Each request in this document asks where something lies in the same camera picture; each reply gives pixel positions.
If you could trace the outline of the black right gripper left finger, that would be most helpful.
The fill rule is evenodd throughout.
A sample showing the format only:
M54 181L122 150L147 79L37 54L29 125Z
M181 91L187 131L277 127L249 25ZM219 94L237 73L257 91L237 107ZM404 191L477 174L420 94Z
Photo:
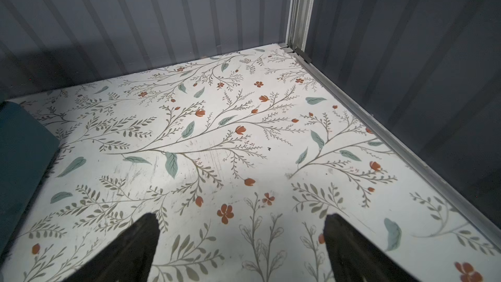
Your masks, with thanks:
M160 236L155 214L124 230L66 281L147 281Z

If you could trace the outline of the teal drawer cabinet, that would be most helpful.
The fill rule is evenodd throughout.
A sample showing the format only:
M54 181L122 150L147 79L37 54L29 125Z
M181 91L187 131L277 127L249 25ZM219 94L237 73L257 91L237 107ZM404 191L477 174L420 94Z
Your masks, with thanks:
M1 252L58 148L59 140L19 104L1 103Z

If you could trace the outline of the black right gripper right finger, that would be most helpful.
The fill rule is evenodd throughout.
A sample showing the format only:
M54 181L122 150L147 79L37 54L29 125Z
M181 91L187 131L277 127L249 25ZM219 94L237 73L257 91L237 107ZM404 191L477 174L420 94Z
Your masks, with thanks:
M335 281L416 281L339 214L323 229Z

